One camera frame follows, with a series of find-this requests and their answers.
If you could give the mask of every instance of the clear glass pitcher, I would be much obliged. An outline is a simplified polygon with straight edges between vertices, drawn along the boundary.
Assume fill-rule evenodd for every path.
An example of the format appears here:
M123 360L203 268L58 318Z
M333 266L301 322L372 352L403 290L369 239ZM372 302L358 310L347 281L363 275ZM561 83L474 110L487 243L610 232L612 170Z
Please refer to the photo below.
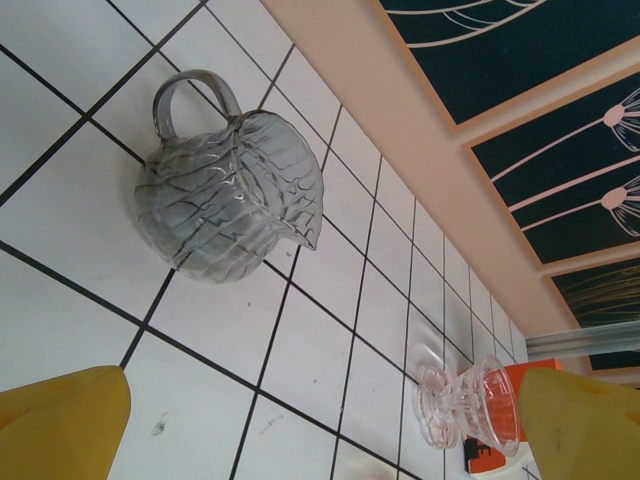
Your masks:
M179 138L171 99L188 80L215 94L228 125ZM253 272L281 238L315 250L324 186L305 139L275 113L242 113L229 85L205 70L167 80L153 120L160 147L138 172L136 214L142 235L179 272L212 283Z

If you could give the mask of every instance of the black grout line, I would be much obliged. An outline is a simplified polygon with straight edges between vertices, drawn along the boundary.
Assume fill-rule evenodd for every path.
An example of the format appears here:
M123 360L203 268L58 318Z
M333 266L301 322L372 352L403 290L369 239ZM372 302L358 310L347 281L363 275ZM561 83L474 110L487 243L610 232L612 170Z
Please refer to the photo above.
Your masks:
M32 267L32 268L38 270L39 272L45 274L49 278L52 278L53 280L56 280L57 282L59 282L62 285L70 288L71 290L75 291L76 293L79 293L83 297L88 298L89 300L93 301L94 303L97 303L101 307L106 308L107 310L109 310L110 312L118 315L119 317L122 317L125 320L128 320L129 322L133 323L134 325L136 325L136 326L142 325L142 321L139 320L138 318L136 318L135 316L131 315L130 313L125 312L124 310L122 310L121 308L115 306L111 302L108 302L107 300L103 299L102 297L100 297L100 296L96 295L95 293L93 293L93 292L87 290L86 288L82 287L81 285L78 285L77 283L75 283L74 281L68 279L64 275L61 275L60 273L58 273L58 272L52 270L51 268L43 265L39 261L37 261L34 258L26 255L25 253L22 253L20 250L12 247L11 245L3 242L2 240L0 240L0 250L4 251L5 253L11 255L12 257L14 257L16 259L22 261L23 263L26 263L30 267Z
M528 467L522 467L522 469L527 472L527 475L529 475L530 477L533 477L535 480L540 480L536 475L534 475L533 473L531 473L531 470L529 470Z
M508 318L509 318L509 338L511 339L511 356L513 357L516 354L516 349L513 346L513 328L511 326L512 320L511 320L511 317L508 317Z
M333 144L333 139L336 136L336 131L338 130L338 123L340 122L340 114L342 113L342 104L338 107L338 113L336 114L336 121L333 122L333 128L331 129L331 135L329 135L329 143L327 143L327 149L324 152L324 159L322 160L322 165L320 166L320 171L324 173L324 169L327 165L327 160L329 159L329 153L332 151L330 145Z
M103 127L100 123L98 123L94 118L89 119L89 123L100 130L104 135L106 135L113 143L118 145L121 149L127 152L136 162L140 165L144 165L144 159L138 155L136 152L131 150L127 145L125 145L119 138L117 138L113 133Z
M151 321L151 318L153 317L153 314L155 313L156 309L158 308L158 305L160 304L160 300L162 300L162 297L166 293L167 288L169 287L169 284L171 283L171 279L173 278L173 275L175 273L176 273L176 271L173 268L171 270L169 270L169 273L165 277L164 282L162 282L162 285L160 286L160 290L158 290L158 293L156 294L155 298L153 299L153 302L151 302L151 306L149 307L149 310L147 311L147 314L144 316L144 320L142 321L142 325L140 325L140 328L138 329L138 331L136 332L135 336L133 337L133 340L131 341L131 344L129 345L129 348L127 348L127 351L125 352L124 356L122 357L122 361L120 362L120 367L122 367L123 369L126 368L127 364L129 363L129 360L131 360L131 356L133 355L133 352L135 352L136 348L138 347L138 344L140 343L140 339L142 338L142 334L145 332L146 328L149 326L149 322Z
M273 325L273 330L271 331L271 338L269 339L269 344L267 346L267 351L265 353L264 361L262 362L262 368L260 369L260 375L258 377L258 383L256 385L257 389L251 400L251 406L249 407L249 412L247 413L247 420L245 421L244 427L242 429L242 435L240 437L240 442L238 443L238 449L236 451L236 455L233 460L233 467L231 468L231 473L229 475L230 480L233 480L235 478L236 473L238 471L238 465L240 464L240 458L242 457L242 450L244 449L244 444L247 439L247 434L249 433L249 427L251 426L251 420L253 419L253 412L255 411L256 402L258 401L258 394L262 386L262 381L264 380L264 375L267 371L267 364L269 363L269 357L271 356L271 351L273 350L273 344L275 342L276 335L278 332L278 326L280 325L280 320L282 319L282 313L284 312L284 307L287 301L287 294L289 293L289 289L291 288L291 279L293 278L293 273L296 269L296 264L298 263L298 258L300 256L300 249L301 249L300 246L296 248L296 254L293 257L291 272L289 273L287 284L284 287L282 300L280 301L280 307L278 309L278 315L276 316L276 321Z
M129 24L129 26L131 26L131 28L133 28L138 35L140 35L149 45L151 45L152 47L155 47L156 44L153 43L153 41L147 37L144 32L142 30L140 30L140 28L138 28L138 26L133 23L131 21L131 19L129 17L127 17L124 12L122 10L120 10L111 0L105 0L109 5L111 5L111 7L123 18L123 20L125 22L127 22ZM178 68L178 66L173 63L171 61L171 59L169 57L167 57L164 52L162 52L162 50L158 50L157 52L162 58L164 58L164 60L171 65L171 67L176 71L176 72L181 72L181 70ZM222 110L220 110L220 107L218 107L215 103L213 103L213 101L207 97L202 90L200 90L191 80L189 80L189 84L200 94L200 96L202 96L202 98L204 98L204 100L209 103L209 105L211 105L223 118L224 118L224 113L222 112Z
M263 68L262 68L262 66L261 66L261 65L256 61L256 59L255 59L255 58L253 58L253 56L252 56L252 55L247 51L247 49L246 49L246 48L244 48L244 45L242 45L242 44L238 41L238 39L235 37L235 35L234 35L233 33L231 33L231 31L230 31L230 30L227 28L227 26L222 22L222 20L220 20L220 19L218 18L218 16L217 16L215 13L213 13L213 10L211 10L211 9L209 8L209 5L205 5L205 7L204 7L204 8L205 8L205 10L207 10L207 11L211 14L211 16L212 16L213 18L215 18L215 20L220 24L220 26L222 27L222 29L223 29L225 32L227 32L227 34L228 34L228 35L233 39L233 41L236 43L236 45L238 45L238 46L240 47L240 49L245 53L245 55L247 55L247 57L249 57L249 58L251 59L251 61L255 64L255 66L256 66L256 67L258 67L258 70L260 70L260 71L262 72L262 74L263 74L265 77L267 77L268 79L271 79L271 77L267 74L267 72L265 72L265 71L264 71L264 69L263 69ZM273 78L273 81L274 81L274 82L275 82L275 80L276 80L276 78L277 78L278 74L279 74L279 71L278 71L278 73L276 73L275 77Z
M9 201L22 186L40 170L45 163L53 157L62 146L73 137L86 123L84 116L80 117L66 132L62 134L40 157L29 166L22 174L0 194L0 207Z
M413 241L416 233L416 203L417 200L413 197L413 221L411 224L411 261L409 263L409 293L408 296L411 298L411 285L413 280ZM411 302L407 302L407 318L405 322L405 330L404 330L404 360L402 363L403 372L407 371L407 356L408 356L408 345L409 345L409 315L411 313ZM400 432L398 439L398 465L400 465L400 459L402 454L402 426L404 424L404 395L405 395L405 380L402 379L402 395L400 397Z
M476 346L473 341L473 300L471 300L471 267L467 264L467 275L469 277L469 323L471 327L471 358L476 363Z
M251 390L255 390L255 386L253 384L251 384L249 381L245 380L244 378L240 377L239 375L233 373L231 370L228 370L224 367L222 367L221 365L218 365L216 362L208 359L207 357L205 357L204 355L196 352L195 350L192 350L191 348L187 347L186 345L178 342L176 339L174 339L173 337L170 337L169 335L161 332L160 330L158 330L157 328L155 328L152 325L148 325L146 328L146 332L150 335L153 335L154 337L158 338L159 340L162 340L163 342L171 345L172 347L180 350L182 353L190 356L191 358L207 365L208 367L216 370L218 373L221 373L222 375L225 375L226 377L230 378L231 380L235 380L236 382L238 382L239 384L243 385L244 387L247 387Z
M66 95L64 95L60 90L54 87L48 80L46 80L43 76L41 76L38 72L32 69L29 65L24 63L20 58L13 54L8 48L4 45L0 44L0 52L4 53L7 57L13 60L19 67L21 67L24 71L26 71L29 75L35 78L38 82L40 82L44 87L46 87L49 91L51 91L55 96L57 96L60 100L66 103L69 107L76 111L76 113L81 116L84 115L84 110L82 110L78 105L72 102Z
M91 107L84 112L78 121L69 128L58 140L51 145L26 171L20 175L1 195L0 207L4 205L15 193L40 170L51 157L53 157L62 146L83 127L91 117L100 110L121 88L125 85L157 52L164 46L198 11L205 6L208 0L198 3L178 24L167 33L158 44L149 50L133 67L129 69L107 92Z
M291 56L291 53L293 53L293 49L295 48L295 45L292 43L291 47L289 47L289 50L287 50L287 54L284 56L284 60L282 60L282 63L280 64L280 66L278 67L278 70L276 71L276 74L273 76L273 80L271 80L271 82L269 82L269 86L267 87L267 91L264 92L264 95L262 96L262 100L260 100L260 103L258 104L258 110L262 110L262 108L264 107L264 103L267 101L267 98L269 97L269 94L271 93L271 90L273 90L273 86L276 84L276 81L278 80L278 77L280 76L280 73L282 73L282 70L284 69L284 66L287 64L287 61L289 60L289 57Z
M382 155L380 155L380 161L378 162L378 176L376 179L376 186L375 186L375 193L374 193L374 199L375 196L378 193L378 185L380 184L380 172L382 170ZM360 276L360 287L358 289L358 301L356 303L356 315L355 315L355 319L353 322L353 332L354 334L351 336L351 345L349 346L349 357L347 359L347 371L345 374L345 379L344 379L344 389L342 391L342 400L340 402L340 415L338 417L338 433L340 433L340 431L342 430L342 422L344 420L344 408L346 405L346 401L347 401L347 390L349 387L349 376L351 375L351 362L353 361L353 350L354 350L354 346L355 346L355 341L356 341L356 335L355 332L357 332L358 329L358 317L360 315L360 302L362 301L362 288L364 285L364 275L367 269L367 254L369 253L369 245L371 244L371 231L373 230L373 217L375 215L375 202L373 204L373 206L371 207L371 218L369 219L369 231L367 232L367 244L365 247L365 252L364 252L364 261L362 262L362 274ZM329 475L329 479L333 480L333 477L335 475L335 470L336 470L336 460L338 458L338 443L339 443L339 438L336 437L336 443L335 443L335 447L333 449L333 460L331 462L331 474Z

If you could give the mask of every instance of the orange box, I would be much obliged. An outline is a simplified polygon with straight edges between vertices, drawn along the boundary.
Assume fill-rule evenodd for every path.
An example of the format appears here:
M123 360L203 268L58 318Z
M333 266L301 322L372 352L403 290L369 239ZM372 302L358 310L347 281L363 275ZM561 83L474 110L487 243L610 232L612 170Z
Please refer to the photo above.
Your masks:
M555 370L562 370L560 362L558 362L558 360L556 359L540 360L538 362L531 363L520 363L518 365L509 365L508 367L505 367L507 375L509 376L509 380L511 380L511 384L513 385L513 389L516 393L516 399L518 398L518 395L520 393L520 387L522 386L524 375L530 368L552 368ZM525 433L524 428L522 428L522 424L520 424L520 441L528 441L527 434ZM502 453L498 452L494 448L487 447L479 440L478 445L480 446L479 458L470 459L470 473L488 472L490 470L500 468L506 464L506 459L504 455L502 455Z

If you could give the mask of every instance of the white floral line drawing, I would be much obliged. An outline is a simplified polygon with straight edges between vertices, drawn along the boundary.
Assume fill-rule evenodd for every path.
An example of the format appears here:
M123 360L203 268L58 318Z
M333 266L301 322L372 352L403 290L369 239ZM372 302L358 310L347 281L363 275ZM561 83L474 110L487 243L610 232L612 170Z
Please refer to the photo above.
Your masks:
M514 163L508 168L505 168L497 175L491 177L491 181L495 183L508 173L521 167L532 158L537 157L543 152L555 147L556 145L564 142L565 140L583 132L591 127L604 123L611 129L618 141L624 145L627 150L631 152L640 151L640 87L625 98L621 103L614 105L606 111L603 117L588 123L577 130L574 130L563 137L545 145L544 147L536 150L530 155L527 155L522 160Z
M638 160L640 160L640 155L636 157L632 157L621 163L624 163L625 165L629 165L630 163L636 162ZM607 171L612 171L614 169L615 168L612 169L608 167ZM577 181L577 183L576 181L571 182L572 185L569 185L566 188L577 185L578 183L582 183L583 181L590 180L591 178L595 178L595 177L589 176L589 178L586 178L584 180L578 179L579 181ZM559 191L562 191L564 189L565 188L561 190L557 190L553 192L551 195L558 193ZM584 210L596 205L600 205L606 210L609 210L609 213L611 213L611 216L613 217L613 219L620 226L620 228L622 228L627 234L629 234L632 237L640 236L640 176L633 178L631 181L625 183L622 187L617 187L617 188L614 188L613 190L609 190L609 192L607 192L599 200L594 200L593 202L585 203L578 207L565 210L564 212L558 213L556 215L552 215L550 217L547 217L545 219L542 219L540 221L527 225L526 227L522 228L522 231L526 232L527 230L531 230L532 228L539 227L540 225L544 225L545 223L552 222L554 220L557 220L558 218L565 217L572 213L579 212L580 210Z
M467 4L457 5L455 7L448 8L437 8L430 10L387 10L386 12L391 15L422 15L422 16L433 16L433 15L442 15L447 21L451 23L455 23L466 30L469 30L469 33L454 35L449 38L444 38L442 40L434 40L430 42L418 42L418 43L407 43L407 46L411 49L414 48L429 48L429 47L437 47L441 45L447 45L450 43L460 42L462 40L466 40L468 38L473 38L475 36L486 33L490 30L498 28L505 23L508 23L525 13L528 13L533 8L543 4L547 0L531 0L527 2L526 0L476 0ZM511 15L507 15L506 17L495 20L495 21L487 21L479 18L475 18L472 15L473 12L469 12L468 9L473 9L473 7L478 7L481 5L486 5L489 3L499 3L506 2L515 7L520 8L516 13L512 13ZM467 10L467 13L462 13L460 10Z

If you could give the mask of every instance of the grout line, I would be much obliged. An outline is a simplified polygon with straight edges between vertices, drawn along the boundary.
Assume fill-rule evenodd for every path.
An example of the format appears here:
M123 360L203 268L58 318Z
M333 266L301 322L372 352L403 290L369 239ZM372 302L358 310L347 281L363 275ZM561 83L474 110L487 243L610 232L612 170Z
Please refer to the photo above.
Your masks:
M340 114L342 113L342 108L343 108L342 104L340 104L340 106L338 107L338 113L336 114L336 121L333 123L333 128L331 129L331 135L329 135L329 143L327 144L327 149L324 152L324 159L322 160L322 165L320 166L320 171L323 173L324 173L324 168L327 165L327 160L329 159L329 152L332 152L331 147L329 145L333 144L333 139L336 136L336 131L338 130L338 122L340 122Z
M78 105L72 102L66 95L64 95L60 90L54 87L48 80L46 80L43 76L41 76L38 72L32 69L29 65L24 63L20 58L13 54L8 48L4 45L0 44L0 52L4 53L7 57L13 60L19 67L21 67L24 71L26 71L29 75L35 78L38 82L40 82L44 87L46 87L50 92L52 92L55 96L57 96L60 100L66 103L69 107L76 111L76 113L81 116L84 115L84 110L82 110Z
M476 363L476 347L473 340L473 301L471 300L471 267L467 264L467 276L469 277L469 326L471 327L471 358L472 364Z
M119 138L117 138L113 133L107 130L102 124L98 123L94 118L89 119L89 123L100 130L104 135L106 135L113 143L118 145L122 150L127 152L136 162L140 165L144 165L144 159L138 155L136 152L131 150L127 145L125 145Z
M528 467L522 467L522 469L527 472L527 475L529 475L530 477L534 478L535 480L540 480L536 475L534 475L533 473L531 473L531 470L529 470Z
M511 356L514 357L515 354L516 354L516 349L513 346L513 327L511 326L511 324L513 322L511 320L511 317L508 317L508 318L509 318L509 338L511 339Z
M375 187L375 194L374 194L374 199L375 199L375 195L377 195L378 193L378 186L380 184L380 172L382 170L382 155L380 155L380 161L378 162L378 176L376 179L376 187ZM356 316L355 316L355 320L353 323L353 332L354 334L351 336L351 345L349 347L349 357L347 359L347 371L346 371L346 375L345 375L345 379L344 379L344 389L342 392L342 401L340 402L340 416L338 417L338 433L340 433L341 429L342 429L342 422L344 420L344 408L346 405L346 401L347 401L347 390L349 387L349 376L351 375L351 362L353 361L353 350L354 350L354 346L355 346L355 341L356 341L356 335L355 332L358 329L358 316L360 315L360 302L362 301L362 288L364 285L364 274L367 268L367 254L369 253L369 245L371 244L371 231L373 230L373 217L375 215L375 202L373 204L373 206L371 207L371 218L369 220L369 231L367 233L367 244L365 247L365 252L364 252L364 261L362 262L362 275L360 276L360 287L358 290L358 301L356 303ZM335 475L335 470L336 470L336 460L338 458L338 437L336 437L336 444L333 450L333 460L331 462L331 474L329 475L329 479L333 480L333 477Z
M176 271L173 268L169 270L169 273L165 277L164 282L162 282L162 285L160 286L160 290L158 290L156 297L153 299L153 302L151 302L151 306L149 307L149 310L147 311L147 314L145 315L144 320L142 321L142 325L140 325L140 328L138 329L135 336L133 337L133 340L131 341L129 348L127 348L127 351L122 357L122 361L120 362L120 367L122 367L123 369L126 368L127 364L129 363L129 360L131 360L131 356L133 355L133 352L135 352L136 348L138 347L138 344L140 343L142 334L145 332L145 330L149 326L151 317L153 317L153 314L155 313L156 308L158 308L158 305L160 304L160 300L162 300L162 297L166 293L167 288L171 283L171 279L173 278L173 275L175 273Z
M271 77L267 74L267 72L264 71L264 69L262 68L262 66L256 61L255 58L253 58L253 56L247 51L246 48L244 48L244 45L242 45L242 43L240 43L238 41L238 39L235 37L235 35L233 33L231 33L231 30L229 30L227 28L227 26L222 22L222 20L220 20L218 18L218 16L213 13L213 10L211 10L211 8L209 8L209 5L205 5L205 10L207 10L211 16L213 18L216 19L216 21L220 24L220 26L222 27L222 29L227 32L227 34L233 39L233 41L236 43L236 45L238 45L240 47L240 49L247 55L247 57L249 57L251 59L251 61L255 64L256 67L258 67L258 70L260 70L262 72L262 74L267 77L268 79L271 80ZM278 72L275 74L275 77L273 78L273 82L275 82L276 78L278 77L278 74L280 73L280 69L278 70Z
M127 22L149 45L151 45L152 47L155 47L156 44L153 43L153 41L147 37L144 32L142 30L140 30L138 28L138 26L133 23L133 21L131 21L131 19L129 17L127 17L124 12L122 10L120 10L111 0L105 0L109 5L111 5L111 7L113 7L113 9L124 19L125 22ZM176 72L181 72L181 70L178 68L178 66L173 63L171 61L171 59L169 59L169 57L167 57L164 52L162 52L161 50L158 50L158 54L165 59L165 61L171 65L171 67L176 71ZM200 90L191 80L188 81L189 84L200 94L200 96L202 96L202 98L204 98L204 100L209 103L209 105L211 105L223 118L224 118L224 113L222 112L222 110L220 110L220 108L213 103L213 101L207 97L202 90Z
M238 382L239 384L251 389L251 390L255 390L255 386L245 380L244 378L240 377L239 375L233 373L231 370L228 370L226 368L224 368L221 365L218 365L216 362L208 359L207 357L205 357L204 355L196 352L195 350L192 350L191 348L187 347L186 345L178 342L176 339L174 339L173 337L170 337L169 335L161 332L160 330L158 330L157 328L155 328L152 325L148 325L146 328L147 333L149 333L150 335L153 335L154 337L158 338L159 340L162 340L163 342L171 345L172 347L180 350L182 353L190 356L191 358L198 360L199 362L207 365L208 367L216 370L217 372L221 373L222 375L225 375L226 377L230 378L231 380L235 380L236 382Z
M333 220L331 220L329 217L327 217L327 215L326 215L326 214L324 214L324 213L322 214L322 218L323 218L323 219L325 219L329 225L331 225L333 228L335 228L335 229L338 231L338 233L339 233L340 235L342 235L342 237L343 237L347 242L349 242L353 248L355 248L355 249L358 251L358 253L359 253L360 255L362 255L363 257L365 256L365 254L364 254L364 252L362 251L362 249L361 249L360 247L358 247L358 246L353 242L353 240L351 240L351 239L347 236L347 234L346 234L346 233L344 233L342 230L340 230L340 227L338 227L338 226L333 222Z
M329 143L331 142L331 139L329 141L325 140L325 138L320 135L320 132L318 132L318 130L316 130L316 127L314 127L313 125L311 125L311 122L309 120L307 120L307 117L305 117L302 112L298 109L298 107L296 107L294 105L294 103L289 99L289 97L287 97L287 95L282 91L282 89L280 87L278 87L278 85L274 84L273 87L280 92L280 94L284 97L284 99L289 103L289 105L291 106L291 108L293 108L296 113L298 115L300 115L300 117L302 117L302 119L307 122L307 125L309 126L309 128L311 128L311 130L313 130L315 132L315 134L318 136L318 138L320 140L322 140L322 143L324 143L327 147L329 146Z
M276 316L276 321L273 325L271 338L269 339L269 345L265 353L264 361L262 362L260 375L258 376L258 383L256 385L257 388L253 394L253 399L251 400L251 406L249 407L249 412L247 413L247 420L245 421L244 427L242 429L242 436L240 437L240 442L238 443L238 449L236 450L236 455L233 460L233 467L231 468L231 473L229 474L230 480L233 480L235 478L236 473L238 471L238 465L240 464L242 450L244 449L244 444L247 440L247 434L249 433L249 427L251 426L253 412L255 411L256 402L258 401L260 387L262 386L262 381L264 380L264 375L267 371L267 364L269 363L269 357L271 356L271 351L273 350L273 344L275 342L276 335L278 332L278 326L280 325L280 320L282 319L282 313L284 312L284 307L287 301L287 294L289 293L289 289L291 288L291 279L293 278L293 273L296 269L296 264L298 263L298 257L300 256L300 248L301 247L299 245L296 248L296 254L293 257L293 264L291 265L291 272L289 273L287 284L285 285L284 292L282 293L282 300L280 301L280 308L278 309L278 315Z
M264 107L264 103L267 101L267 97L271 93L271 90L273 90L273 86L276 84L276 81L278 80L278 77L280 76L280 73L282 73L282 70L284 69L284 66L287 64L287 61L289 60L289 57L291 56L291 53L293 53L293 49L294 48L295 48L295 45L292 43L291 47L287 51L287 54L284 56L284 60L282 60L282 63L278 67L278 70L276 71L276 74L274 75L273 80L271 80L271 82L269 83L269 86L267 87L267 91L264 93L264 96L262 97L262 100L260 100L260 103L258 104L258 110L262 110L262 108Z
M198 11L206 5L208 0L201 0L178 24L167 33L158 44L149 50L133 67L129 69L89 110L84 112L56 142L53 143L26 171L22 173L1 195L0 207L4 205L15 193L33 177L53 157L62 146L80 130L91 117L102 108L159 50L164 46Z
M64 275L61 275L60 273L58 273L58 272L52 270L51 268L43 265L39 261L37 261L34 258L26 255L25 253L22 253L20 250L12 247L11 245L3 242L2 240L0 240L0 250L4 251L5 253L11 255L12 257L14 257L16 259L22 261L23 263L26 263L30 267L32 267L32 268L38 270L39 272L45 274L49 278L51 278L53 280L56 280L57 282L59 282L62 285L70 288L74 292L79 293L83 297L88 298L89 300L93 301L94 303L97 303L101 307L106 308L111 313L114 313L114 314L118 315L119 317L124 318L125 320L133 323L136 326L142 325L142 321L139 320L138 318L136 318L135 316L131 315L130 313L125 312L124 310L122 310L121 308L115 306L111 302L108 302L107 300L103 299L102 297L96 295L95 293L91 292L90 290L87 290L83 286L81 286L81 285L75 283L74 281L68 279Z
M362 335L360 335L358 332L356 332L353 328L351 328L349 325L347 325L345 322L343 322L342 320L340 320L340 318L338 318L337 315L335 315L333 312L331 312L327 307L325 307L324 305L322 305L318 300L316 300L313 296L311 296L306 290L304 290L303 288L301 288L298 284L296 284L295 282L291 282L291 284L296 288L296 290L298 290L302 295L304 295L305 297L307 297L313 304L315 304L317 307L319 307L324 313L326 313L328 316L330 316L333 320L335 320L336 322L338 322L342 327L344 327L349 333L351 333L352 335L355 335L360 341L362 341L362 343L364 343L365 345L367 345L369 348L371 348L371 350L373 350L374 352L376 352L378 355L380 355L383 359L385 359L392 367L394 367L396 370L398 370L400 373L404 373L404 370L396 365L396 363L391 360L389 357L387 357L384 353L382 353L380 350L378 350L376 347L374 347L367 339L365 339Z
M411 298L411 285L413 279L413 241L416 232L416 198L413 197L413 221L411 224L411 261L409 263L409 293L408 296ZM405 330L404 330L404 361L402 364L403 372L407 371L407 348L409 344L409 314L411 312L411 302L407 302L407 317L405 322ZM400 458L402 454L402 426L404 424L404 395L405 395L405 380L402 379L402 395L400 397L400 431L399 431L399 439L398 439L398 465L400 465Z

